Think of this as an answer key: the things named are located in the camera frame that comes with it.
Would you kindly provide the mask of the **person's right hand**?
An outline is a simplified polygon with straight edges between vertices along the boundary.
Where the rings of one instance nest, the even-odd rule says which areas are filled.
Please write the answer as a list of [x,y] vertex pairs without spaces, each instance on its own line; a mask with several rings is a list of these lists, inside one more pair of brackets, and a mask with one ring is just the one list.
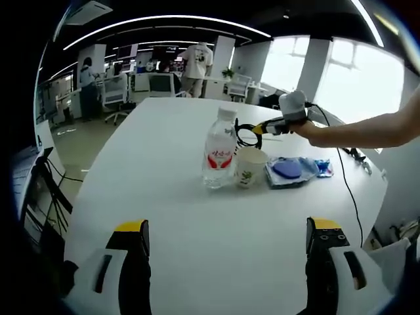
[[306,120],[300,123],[294,123],[289,126],[289,130],[292,133],[307,139],[311,145],[316,144],[316,138],[318,135],[319,128],[313,124],[313,122]]

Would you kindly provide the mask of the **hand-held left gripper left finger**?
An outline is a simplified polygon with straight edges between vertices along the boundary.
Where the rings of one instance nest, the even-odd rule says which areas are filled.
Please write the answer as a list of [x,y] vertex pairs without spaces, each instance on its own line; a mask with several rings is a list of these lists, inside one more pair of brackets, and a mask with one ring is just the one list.
[[151,314],[148,220],[125,222],[75,271],[75,314]]

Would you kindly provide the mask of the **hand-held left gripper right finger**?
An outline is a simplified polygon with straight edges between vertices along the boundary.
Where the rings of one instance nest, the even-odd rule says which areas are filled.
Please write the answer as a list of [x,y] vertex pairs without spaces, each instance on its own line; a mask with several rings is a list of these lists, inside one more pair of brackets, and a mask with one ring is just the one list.
[[305,314],[376,314],[387,288],[376,262],[332,220],[307,218]]

